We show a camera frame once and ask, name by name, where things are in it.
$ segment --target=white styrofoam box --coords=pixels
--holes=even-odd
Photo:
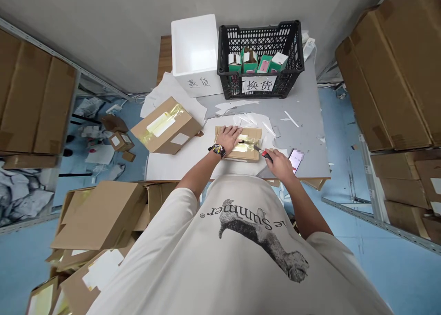
[[[214,14],[171,23],[173,76],[190,97],[223,93],[217,75],[218,35]]]

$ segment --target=wristwatch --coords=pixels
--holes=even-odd
[[[213,146],[211,146],[210,148],[208,148],[209,151],[213,151],[216,154],[220,154],[221,157],[224,157],[225,155],[225,150],[224,147],[222,145],[219,144],[214,144]]]

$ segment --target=plastic basket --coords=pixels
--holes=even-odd
[[[228,54],[240,54],[248,46],[257,53],[274,55],[277,52],[288,56],[285,70],[277,73],[240,74],[228,71]],[[219,28],[219,51],[217,74],[220,76],[225,99],[281,98],[284,99],[297,77],[305,70],[300,21],[281,22],[278,26],[241,29],[237,25],[222,25]],[[242,92],[245,77],[277,76],[272,91]]]

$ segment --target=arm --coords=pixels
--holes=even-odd
[[[266,164],[271,172],[285,185],[293,202],[295,220],[300,234],[306,240],[314,232],[326,232],[332,234],[331,229],[323,216],[314,205],[300,180],[294,175],[293,166],[286,156],[277,149],[273,151],[265,149],[274,163],[266,159]]]
[[[220,134],[217,136],[217,143],[224,147],[225,155],[230,154],[233,148],[239,143],[240,140],[237,138],[241,132],[242,128],[237,126],[222,127]],[[196,199],[199,199],[213,170],[220,161],[221,156],[219,154],[209,151],[201,161],[185,174],[176,188],[190,189],[196,196]]]

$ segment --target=blue floor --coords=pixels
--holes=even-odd
[[[439,314],[437,297],[441,281],[441,258],[404,239],[374,227],[349,214],[321,202],[321,196],[331,200],[350,203],[351,196],[369,199],[361,153],[352,149],[358,143],[358,128],[348,97],[339,100],[335,92],[320,90],[320,102],[326,134],[329,162],[333,163],[332,179],[321,192],[305,185],[335,236],[355,254],[369,279],[395,314]],[[131,128],[139,121],[140,105],[127,103],[120,117]],[[71,125],[73,134],[77,126]],[[135,138],[131,150],[137,157],[129,163],[116,153],[112,164],[126,164],[126,171],[118,180],[135,181],[144,178],[148,151]],[[62,172],[85,172],[94,165],[85,164],[85,142],[75,139],[68,148],[75,156],[64,158]],[[97,177],[97,183],[108,172]],[[61,205],[66,191],[91,186],[91,178],[61,178],[57,185],[55,205]],[[292,212],[291,204],[285,209]],[[55,233],[56,221],[40,224],[20,232],[0,236],[0,309],[1,314],[23,314],[30,290],[41,283],[49,272],[44,259],[50,254],[49,244]]]

